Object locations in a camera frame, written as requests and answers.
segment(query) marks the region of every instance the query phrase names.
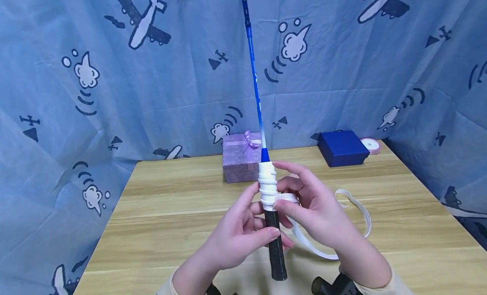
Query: left hand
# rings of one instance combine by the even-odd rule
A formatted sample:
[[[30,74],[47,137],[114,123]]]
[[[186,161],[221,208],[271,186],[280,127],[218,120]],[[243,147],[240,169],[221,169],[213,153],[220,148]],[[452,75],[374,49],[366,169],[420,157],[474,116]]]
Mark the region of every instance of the left hand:
[[[256,217],[264,213],[261,202],[252,202],[259,192],[259,183],[247,187],[237,201],[228,209],[215,230],[201,247],[211,256],[211,262],[217,270],[234,268],[255,250],[266,246],[279,236],[286,250],[294,246],[285,233],[275,227],[266,227],[265,219]],[[284,215],[281,224],[291,228],[292,224]]]

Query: table surface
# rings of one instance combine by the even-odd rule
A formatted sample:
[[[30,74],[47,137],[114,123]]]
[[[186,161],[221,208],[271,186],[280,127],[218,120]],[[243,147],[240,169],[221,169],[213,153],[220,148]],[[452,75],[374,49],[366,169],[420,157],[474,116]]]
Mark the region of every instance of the table surface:
[[[354,167],[328,167],[317,147],[273,150],[270,157],[304,164],[330,189],[359,199],[372,217],[369,240],[416,294],[485,294],[487,253],[381,144],[380,154]],[[221,155],[138,163],[75,294],[154,295],[247,185],[223,181]],[[365,231],[360,211],[346,211]],[[297,245],[286,253],[288,280],[276,282],[268,258],[268,250],[259,249],[214,283],[223,295],[296,295],[311,294],[317,276],[331,282],[338,275],[338,262]]]

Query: fabric backdrop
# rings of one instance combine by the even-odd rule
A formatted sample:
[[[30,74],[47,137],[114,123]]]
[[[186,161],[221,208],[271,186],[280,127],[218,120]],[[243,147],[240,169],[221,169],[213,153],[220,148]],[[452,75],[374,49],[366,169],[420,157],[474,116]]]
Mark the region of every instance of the fabric backdrop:
[[[388,138],[487,244],[487,0],[248,0],[269,148]],[[73,294],[140,160],[257,131],[241,0],[0,0],[0,290]]]

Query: navy blue box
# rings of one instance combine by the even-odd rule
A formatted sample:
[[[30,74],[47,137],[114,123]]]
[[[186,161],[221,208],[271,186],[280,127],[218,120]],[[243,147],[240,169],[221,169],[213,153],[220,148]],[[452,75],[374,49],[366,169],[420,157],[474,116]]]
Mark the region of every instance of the navy blue box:
[[[353,131],[323,132],[318,148],[330,167],[360,165],[370,154]]]

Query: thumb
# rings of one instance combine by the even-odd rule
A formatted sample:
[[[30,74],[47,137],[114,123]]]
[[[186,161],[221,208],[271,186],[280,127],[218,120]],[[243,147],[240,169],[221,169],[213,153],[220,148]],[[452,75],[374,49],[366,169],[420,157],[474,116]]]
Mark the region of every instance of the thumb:
[[[297,223],[299,223],[302,227],[306,224],[305,222],[308,221],[310,211],[305,209],[304,207],[297,205],[295,203],[286,201],[286,200],[278,200],[274,203],[274,209],[286,216],[294,219]]]
[[[271,243],[281,235],[281,231],[275,227],[265,227],[258,231],[254,231],[252,234],[244,236],[241,244],[245,247],[247,254]]]

